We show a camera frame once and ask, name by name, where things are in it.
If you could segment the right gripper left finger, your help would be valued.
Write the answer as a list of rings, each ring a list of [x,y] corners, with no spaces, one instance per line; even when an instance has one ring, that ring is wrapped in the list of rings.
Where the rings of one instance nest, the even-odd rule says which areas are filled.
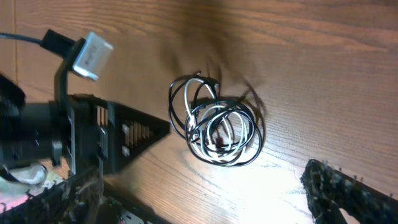
[[[1,213],[1,223],[95,223],[104,182],[91,167]]]

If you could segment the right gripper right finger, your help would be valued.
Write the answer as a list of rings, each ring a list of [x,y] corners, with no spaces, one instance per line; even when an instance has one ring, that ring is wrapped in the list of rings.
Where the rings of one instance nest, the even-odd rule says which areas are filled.
[[[359,223],[397,223],[397,200],[334,169],[310,159],[300,178],[315,223],[346,223],[340,212]]]

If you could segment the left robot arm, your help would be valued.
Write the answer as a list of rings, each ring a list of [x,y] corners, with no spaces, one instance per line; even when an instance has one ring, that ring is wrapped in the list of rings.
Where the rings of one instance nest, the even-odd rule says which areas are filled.
[[[69,95],[65,108],[26,103],[1,76],[1,164],[8,168],[42,159],[58,166],[65,158],[73,174],[94,166],[113,174],[169,132],[165,120],[93,95]]]

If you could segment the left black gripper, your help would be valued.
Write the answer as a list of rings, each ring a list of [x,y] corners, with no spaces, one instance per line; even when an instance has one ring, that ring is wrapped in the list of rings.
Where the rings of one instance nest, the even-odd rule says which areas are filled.
[[[72,174],[91,166],[120,172],[170,133],[168,121],[93,95],[58,93],[53,105],[60,138],[53,141],[52,165],[64,158]]]

